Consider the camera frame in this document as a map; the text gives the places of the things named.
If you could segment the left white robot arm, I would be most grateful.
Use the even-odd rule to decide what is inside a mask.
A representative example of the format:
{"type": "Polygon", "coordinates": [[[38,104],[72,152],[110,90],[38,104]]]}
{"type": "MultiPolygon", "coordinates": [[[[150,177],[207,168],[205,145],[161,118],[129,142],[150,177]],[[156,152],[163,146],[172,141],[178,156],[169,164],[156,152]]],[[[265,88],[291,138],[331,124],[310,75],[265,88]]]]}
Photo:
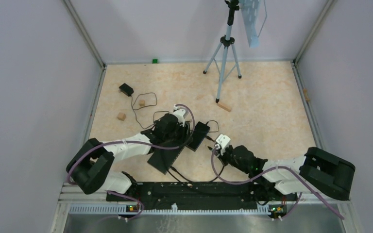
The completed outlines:
{"type": "Polygon", "coordinates": [[[124,200],[136,196],[136,187],[123,171],[112,171],[113,164],[123,160],[181,150],[189,142],[191,122],[180,122],[174,114],[165,114],[153,127],[132,137],[110,142],[88,139],[66,167],[67,182],[75,184],[87,195],[96,191],[114,191],[124,200]]]}

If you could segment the black network switch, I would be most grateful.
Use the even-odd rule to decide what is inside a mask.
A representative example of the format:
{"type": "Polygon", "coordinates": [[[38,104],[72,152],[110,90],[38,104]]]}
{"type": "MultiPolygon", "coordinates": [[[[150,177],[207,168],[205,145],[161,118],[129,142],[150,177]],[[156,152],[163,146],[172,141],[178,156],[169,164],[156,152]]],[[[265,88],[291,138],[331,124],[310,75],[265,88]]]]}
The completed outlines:
{"type": "Polygon", "coordinates": [[[148,159],[147,163],[162,174],[167,174],[169,168],[173,165],[183,149],[184,148],[175,150],[156,149],[148,159]]]}
{"type": "Polygon", "coordinates": [[[210,127],[207,124],[204,124],[203,122],[199,121],[192,133],[192,141],[187,144],[187,148],[189,148],[192,151],[196,151],[200,144],[203,142],[205,137],[210,131],[210,127]]]}

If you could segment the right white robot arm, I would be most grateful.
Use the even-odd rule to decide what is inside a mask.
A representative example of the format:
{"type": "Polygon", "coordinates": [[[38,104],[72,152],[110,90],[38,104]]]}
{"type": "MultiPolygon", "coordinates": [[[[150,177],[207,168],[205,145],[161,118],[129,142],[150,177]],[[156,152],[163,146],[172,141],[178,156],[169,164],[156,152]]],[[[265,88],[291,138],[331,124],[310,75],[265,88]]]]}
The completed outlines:
{"type": "Polygon", "coordinates": [[[271,200],[298,192],[318,192],[335,200],[348,200],[355,165],[317,147],[296,158],[273,161],[255,157],[245,146],[220,148],[215,156],[265,185],[271,200]]]}

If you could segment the black power adapter with cord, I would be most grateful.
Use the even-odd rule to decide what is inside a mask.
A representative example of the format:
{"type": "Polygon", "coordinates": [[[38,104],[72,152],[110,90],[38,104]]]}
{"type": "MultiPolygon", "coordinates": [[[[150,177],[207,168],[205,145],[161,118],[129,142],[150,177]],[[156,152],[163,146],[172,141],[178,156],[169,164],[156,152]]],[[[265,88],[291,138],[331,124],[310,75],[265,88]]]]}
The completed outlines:
{"type": "Polygon", "coordinates": [[[143,108],[147,108],[147,107],[152,107],[152,106],[156,106],[158,101],[157,101],[157,96],[154,92],[148,92],[148,93],[142,93],[142,94],[139,94],[137,97],[136,97],[136,101],[137,99],[140,97],[140,96],[144,96],[144,95],[149,95],[149,94],[153,94],[154,97],[155,97],[155,104],[150,104],[150,105],[145,105],[145,104],[141,104],[139,108],[135,109],[134,108],[134,100],[133,100],[133,96],[132,94],[134,93],[134,90],[132,87],[130,87],[128,84],[126,83],[123,83],[119,86],[119,92],[125,94],[126,96],[130,97],[131,98],[131,109],[136,117],[136,122],[140,125],[140,127],[142,129],[147,129],[149,127],[151,127],[152,125],[148,126],[148,127],[143,127],[142,124],[137,120],[137,115],[136,115],[136,111],[140,110],[140,109],[143,109],[143,108]]]}

